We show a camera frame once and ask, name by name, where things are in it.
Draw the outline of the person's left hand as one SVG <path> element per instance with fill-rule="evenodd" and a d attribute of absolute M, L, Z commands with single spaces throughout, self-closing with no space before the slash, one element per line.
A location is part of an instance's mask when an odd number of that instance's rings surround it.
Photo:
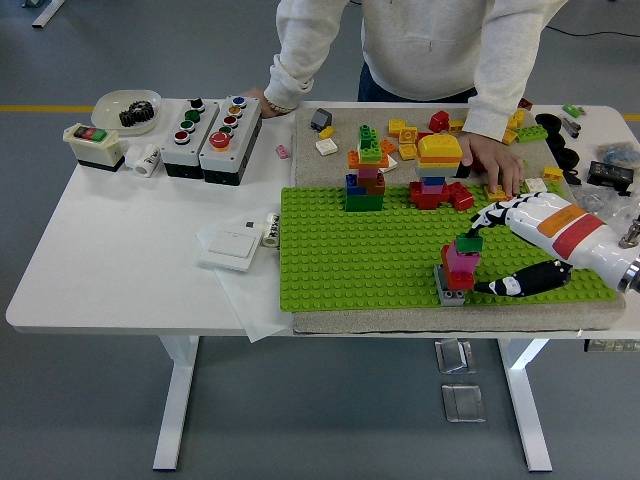
<path fill-rule="evenodd" d="M 513 197 L 520 193 L 524 180 L 523 161 L 499 141 L 475 133 L 463 133 L 458 137 L 462 151 L 462 164 L 471 166 L 479 162 L 486 170 L 487 185 L 495 193 L 498 184 L 504 193 Z"/>

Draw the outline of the person's right hand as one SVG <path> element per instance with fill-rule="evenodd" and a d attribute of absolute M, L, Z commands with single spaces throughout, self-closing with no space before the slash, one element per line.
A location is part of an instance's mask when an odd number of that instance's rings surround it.
<path fill-rule="evenodd" d="M 300 102 L 300 96 L 286 89 L 269 86 L 265 89 L 253 88 L 243 96 L 258 100 L 261 117 L 264 119 L 286 115 L 294 111 Z"/>

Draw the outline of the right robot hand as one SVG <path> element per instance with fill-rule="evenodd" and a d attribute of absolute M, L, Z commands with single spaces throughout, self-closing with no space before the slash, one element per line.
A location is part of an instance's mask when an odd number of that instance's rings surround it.
<path fill-rule="evenodd" d="M 620 246 L 615 231 L 578 205 L 546 192 L 496 202 L 472 217 L 467 232 L 508 226 L 514 235 L 551 256 L 502 279 L 477 282 L 474 290 L 503 297 L 526 297 L 560 288 L 572 271 L 588 269 L 621 293 L 639 290 L 639 248 Z"/>

